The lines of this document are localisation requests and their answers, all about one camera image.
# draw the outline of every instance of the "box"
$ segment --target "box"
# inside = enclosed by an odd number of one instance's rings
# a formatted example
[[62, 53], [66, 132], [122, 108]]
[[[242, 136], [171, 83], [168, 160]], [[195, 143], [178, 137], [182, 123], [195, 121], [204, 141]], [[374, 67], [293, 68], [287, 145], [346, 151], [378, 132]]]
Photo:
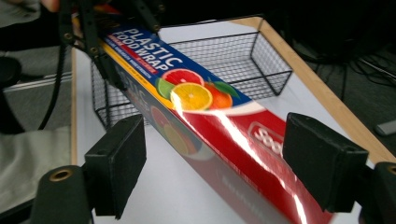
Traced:
[[283, 119], [122, 15], [98, 18], [122, 93], [241, 218], [330, 222], [282, 159]]

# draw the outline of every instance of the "metal basket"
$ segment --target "metal basket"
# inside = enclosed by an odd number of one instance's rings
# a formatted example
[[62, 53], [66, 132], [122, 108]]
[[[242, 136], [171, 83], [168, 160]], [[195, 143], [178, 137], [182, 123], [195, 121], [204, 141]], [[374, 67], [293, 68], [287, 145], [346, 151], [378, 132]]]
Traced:
[[[260, 33], [261, 24], [255, 32], [168, 44], [253, 100], [278, 96], [292, 70]], [[102, 79], [94, 64], [92, 98], [94, 111], [106, 129], [139, 114], [121, 91]]]

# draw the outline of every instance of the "black wire basket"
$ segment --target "black wire basket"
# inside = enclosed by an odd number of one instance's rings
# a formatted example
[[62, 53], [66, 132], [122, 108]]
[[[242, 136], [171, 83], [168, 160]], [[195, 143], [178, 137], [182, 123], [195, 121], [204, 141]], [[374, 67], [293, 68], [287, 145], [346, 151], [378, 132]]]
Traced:
[[[262, 22], [253, 32], [168, 44], [253, 100], [278, 96], [292, 70], [260, 33]], [[105, 129], [120, 119], [140, 114], [121, 91], [102, 79], [93, 63], [92, 99], [93, 109]]]

